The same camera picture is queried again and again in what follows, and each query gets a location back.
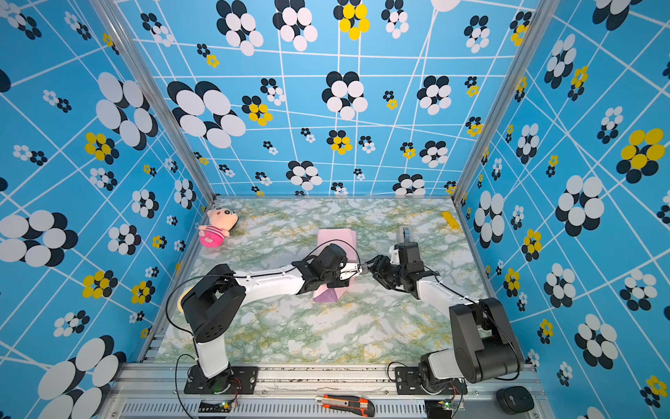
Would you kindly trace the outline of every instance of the blue wall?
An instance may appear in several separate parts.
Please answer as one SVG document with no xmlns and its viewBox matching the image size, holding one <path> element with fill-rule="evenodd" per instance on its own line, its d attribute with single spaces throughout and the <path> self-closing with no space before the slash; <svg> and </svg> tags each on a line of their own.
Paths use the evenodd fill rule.
<svg viewBox="0 0 670 419">
<path fill-rule="evenodd" d="M 205 204 L 87 1 L 2 3 L 0 417 L 88 417 Z"/>
<path fill-rule="evenodd" d="M 670 5 L 622 3 L 560 3 L 461 202 L 557 418 L 670 417 Z"/>
<path fill-rule="evenodd" d="M 215 192 L 445 196 L 537 3 L 207 0 L 197 12 L 174 1 L 117 6 Z M 341 19 L 350 13 L 353 29 Z M 195 95 L 194 102 L 176 96 L 197 93 L 198 85 L 210 90 L 208 82 L 225 96 L 215 111 L 228 114 L 232 105 L 235 113 L 222 125 L 225 115 Z M 430 152 L 425 160 L 422 152 Z M 307 163 L 295 169 L 292 162 Z M 402 175 L 414 176 L 409 190 Z"/>
</svg>

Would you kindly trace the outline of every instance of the white circle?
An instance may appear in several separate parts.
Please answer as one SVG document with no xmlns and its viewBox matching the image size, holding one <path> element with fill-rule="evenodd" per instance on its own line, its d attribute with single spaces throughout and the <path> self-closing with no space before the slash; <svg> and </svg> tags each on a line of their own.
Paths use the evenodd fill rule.
<svg viewBox="0 0 670 419">
<path fill-rule="evenodd" d="M 25 262 L 29 266 L 44 266 L 51 259 L 51 250 L 48 247 L 37 245 L 25 252 Z"/>
<path fill-rule="evenodd" d="M 42 243 L 50 249 L 57 249 L 67 240 L 67 235 L 61 229 L 48 229 L 42 236 Z"/>
<path fill-rule="evenodd" d="M 249 32 L 256 29 L 256 20 L 248 13 L 245 13 L 240 17 L 240 24 Z"/>
<path fill-rule="evenodd" d="M 182 129 L 194 137 L 202 137 L 207 132 L 205 123 L 200 118 L 193 115 L 184 115 L 179 119 L 179 125 Z"/>
<path fill-rule="evenodd" d="M 79 371 L 92 369 L 105 356 L 105 341 L 94 338 L 86 342 L 77 352 L 75 365 Z"/>
<path fill-rule="evenodd" d="M 363 95 L 363 83 L 361 83 L 358 80 L 354 80 L 351 83 L 349 83 L 349 86 L 347 87 L 347 91 L 349 94 L 353 97 L 360 97 Z"/>
<path fill-rule="evenodd" d="M 616 350 L 616 346 L 614 346 L 614 343 L 610 341 L 604 341 L 603 343 L 600 344 L 600 347 L 602 349 L 602 353 L 605 354 L 607 358 L 615 360 L 619 357 L 619 351 Z"/>
<path fill-rule="evenodd" d="M 312 23 L 312 12 L 307 7 L 301 7 L 300 10 L 297 11 L 297 21 L 303 26 L 310 25 Z"/>
<path fill-rule="evenodd" d="M 577 290 L 575 289 L 575 286 L 572 284 L 564 285 L 563 292 L 565 292 L 565 296 L 568 298 L 575 298 L 575 296 L 577 295 Z"/>
<path fill-rule="evenodd" d="M 598 320 L 598 317 L 596 317 L 595 314 L 587 314 L 586 325 L 589 326 L 591 330 L 596 331 L 600 328 L 600 320 Z"/>
<path fill-rule="evenodd" d="M 72 419 L 90 419 L 103 402 L 103 391 L 97 387 L 86 390 L 72 408 Z"/>
<path fill-rule="evenodd" d="M 597 177 L 588 178 L 584 182 L 584 194 L 589 198 L 594 198 L 602 192 L 602 182 Z"/>
<path fill-rule="evenodd" d="M 119 358 L 116 355 L 107 355 L 93 370 L 93 385 L 102 387 L 114 379 L 119 369 Z"/>
<path fill-rule="evenodd" d="M 365 109 L 368 109 L 368 101 L 364 97 L 357 97 L 351 103 L 351 106 L 356 112 L 363 112 Z"/>
<path fill-rule="evenodd" d="M 103 96 L 110 102 L 117 103 L 123 99 L 121 83 L 108 72 L 100 73 L 100 76 L 98 76 L 98 87 Z"/>
<path fill-rule="evenodd" d="M 43 400 L 55 399 L 63 394 L 74 381 L 76 368 L 70 361 L 55 364 L 44 373 L 38 385 L 38 396 Z"/>
<path fill-rule="evenodd" d="M 577 331 L 579 332 L 580 336 L 587 341 L 593 337 L 593 331 L 591 328 L 583 323 L 577 327 Z"/>
<path fill-rule="evenodd" d="M 139 108 L 144 104 L 144 95 L 137 83 L 127 80 L 123 85 L 123 94 L 132 107 Z"/>
<path fill-rule="evenodd" d="M 313 25 L 305 26 L 305 29 L 302 30 L 302 34 L 309 42 L 316 41 L 316 38 L 319 36 L 319 32 Z"/>
<path fill-rule="evenodd" d="M 26 234 L 29 229 L 28 220 L 20 215 L 7 215 L 0 221 L 0 233 L 10 239 L 18 239 Z"/>
<path fill-rule="evenodd" d="M 567 220 L 570 222 L 570 224 L 579 227 L 580 225 L 584 224 L 584 221 L 586 220 L 586 213 L 580 206 L 575 206 L 567 214 Z"/>
<path fill-rule="evenodd" d="M 240 46 L 240 41 L 241 41 L 240 35 L 235 31 L 227 31 L 226 32 L 226 41 L 228 42 L 228 44 L 230 46 L 235 46 L 235 47 Z"/>
<path fill-rule="evenodd" d="M 335 80 L 335 82 L 330 87 L 333 95 L 337 97 L 345 97 L 347 92 L 347 85 L 342 80 Z"/>
<path fill-rule="evenodd" d="M 263 35 L 261 32 L 258 31 L 251 31 L 249 33 L 249 41 L 251 42 L 251 45 L 253 45 L 256 48 L 260 48 L 263 46 Z"/>
<path fill-rule="evenodd" d="M 340 116 L 345 121 L 351 121 L 356 116 L 356 111 L 351 106 L 345 106 L 340 109 Z"/>
<path fill-rule="evenodd" d="M 605 212 L 605 204 L 599 198 L 591 198 L 584 205 L 586 216 L 590 219 L 598 219 Z"/>
<path fill-rule="evenodd" d="M 226 15 L 226 25 L 231 31 L 239 31 L 242 27 L 242 22 L 235 13 L 228 13 Z"/>
<path fill-rule="evenodd" d="M 338 97 L 331 97 L 328 99 L 328 102 L 326 102 L 326 106 L 328 107 L 328 110 L 331 112 L 339 112 L 340 109 L 342 108 L 342 101 Z"/>
<path fill-rule="evenodd" d="M 596 358 L 600 358 L 602 355 L 602 348 L 596 341 L 588 341 L 586 343 L 586 349 L 591 352 L 591 355 L 595 356 Z"/>
<path fill-rule="evenodd" d="M 293 47 L 295 47 L 296 51 L 303 52 L 307 49 L 307 40 L 304 36 L 298 35 L 293 39 Z"/>
<path fill-rule="evenodd" d="M 74 400 L 68 394 L 62 394 L 44 406 L 38 419 L 69 419 Z"/>
<path fill-rule="evenodd" d="M 130 145 L 131 147 L 137 146 L 140 139 L 142 138 L 139 130 L 137 129 L 137 126 L 128 119 L 121 123 L 121 126 L 119 127 L 119 133 L 121 134 L 121 139 L 123 142 L 127 145 Z"/>
<path fill-rule="evenodd" d="M 575 200 L 572 198 L 572 195 L 565 192 L 558 198 L 558 207 L 563 211 L 570 211 L 574 202 Z"/>
<path fill-rule="evenodd" d="M 565 184 L 565 189 L 572 195 L 580 193 L 582 187 L 584 187 L 584 183 L 582 182 L 582 178 L 578 175 L 570 176 L 570 179 L 568 179 Z"/>
</svg>

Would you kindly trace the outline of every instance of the yellow circle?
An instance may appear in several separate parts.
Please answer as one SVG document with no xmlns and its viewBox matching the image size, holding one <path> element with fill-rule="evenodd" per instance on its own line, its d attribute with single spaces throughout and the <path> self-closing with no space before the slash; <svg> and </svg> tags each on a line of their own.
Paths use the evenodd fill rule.
<svg viewBox="0 0 670 419">
<path fill-rule="evenodd" d="M 351 19 L 352 17 L 354 17 L 354 14 L 356 14 L 356 9 L 354 8 L 353 5 L 346 5 L 344 6 L 342 12 L 345 18 Z"/>
<path fill-rule="evenodd" d="M 628 140 L 628 142 L 630 142 L 633 145 L 640 145 L 644 140 L 645 140 L 645 132 L 641 129 L 638 129 L 637 131 L 635 131 L 630 135 L 630 139 Z"/>
<path fill-rule="evenodd" d="M 637 148 L 634 145 L 627 145 L 621 150 L 621 158 L 624 160 L 632 159 L 635 157 L 635 154 L 637 154 Z"/>
<path fill-rule="evenodd" d="M 647 157 L 644 154 L 638 154 L 637 156 L 633 157 L 630 160 L 630 165 L 633 168 L 641 169 L 641 168 L 645 167 L 645 165 L 647 164 L 648 161 L 649 160 L 647 159 Z"/>
<path fill-rule="evenodd" d="M 349 32 L 349 29 L 351 29 L 351 22 L 349 19 L 340 20 L 340 31 L 346 33 Z"/>
<path fill-rule="evenodd" d="M 368 19 L 361 19 L 358 23 L 358 28 L 361 32 L 367 32 L 370 30 L 370 21 Z"/>
<path fill-rule="evenodd" d="M 349 38 L 351 38 L 352 41 L 355 41 L 360 38 L 360 29 L 357 27 L 352 27 L 349 30 Z"/>
<path fill-rule="evenodd" d="M 647 140 L 647 144 L 658 144 L 663 139 L 663 130 L 654 128 L 647 133 L 645 139 Z"/>
<path fill-rule="evenodd" d="M 658 160 L 665 155 L 665 147 L 661 144 L 654 144 L 647 150 L 647 158 Z"/>
</svg>

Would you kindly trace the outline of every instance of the black cable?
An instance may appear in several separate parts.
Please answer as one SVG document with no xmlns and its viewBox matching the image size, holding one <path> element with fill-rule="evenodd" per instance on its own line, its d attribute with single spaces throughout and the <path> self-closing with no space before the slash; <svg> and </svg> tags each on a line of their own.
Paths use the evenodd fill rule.
<svg viewBox="0 0 670 419">
<path fill-rule="evenodd" d="M 389 370 L 391 369 L 391 364 L 400 364 L 400 365 L 404 366 L 405 368 L 409 368 L 409 367 L 406 366 L 405 364 L 403 364 L 400 361 L 391 361 L 387 364 L 387 366 L 386 366 L 386 376 L 389 378 L 389 381 L 393 381 L 395 383 L 395 380 L 391 379 L 391 375 L 389 374 Z"/>
<path fill-rule="evenodd" d="M 179 357 L 177 358 L 177 363 L 174 365 L 174 391 L 175 393 L 177 393 L 177 400 L 179 400 L 179 404 L 182 406 L 182 409 L 184 409 L 184 412 L 188 415 L 189 418 L 194 419 L 193 416 L 191 416 L 191 414 L 188 413 L 188 410 L 186 410 L 186 408 L 184 407 L 184 404 L 182 403 L 182 398 L 179 397 L 179 389 L 177 388 L 177 367 L 179 367 L 179 360 L 182 357 L 191 357 L 191 359 L 193 359 L 194 361 L 196 360 L 195 358 L 193 358 L 193 355 L 189 353 L 182 353 L 181 355 L 179 355 Z"/>
</svg>

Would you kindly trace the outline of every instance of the doll face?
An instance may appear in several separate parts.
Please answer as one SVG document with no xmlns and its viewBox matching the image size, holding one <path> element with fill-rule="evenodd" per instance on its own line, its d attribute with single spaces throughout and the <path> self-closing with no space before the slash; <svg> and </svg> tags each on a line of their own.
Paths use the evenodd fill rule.
<svg viewBox="0 0 670 419">
<path fill-rule="evenodd" d="M 215 208 L 209 210 L 207 215 L 210 217 L 210 224 L 222 230 L 228 230 L 237 223 L 237 214 L 229 208 Z"/>
</svg>

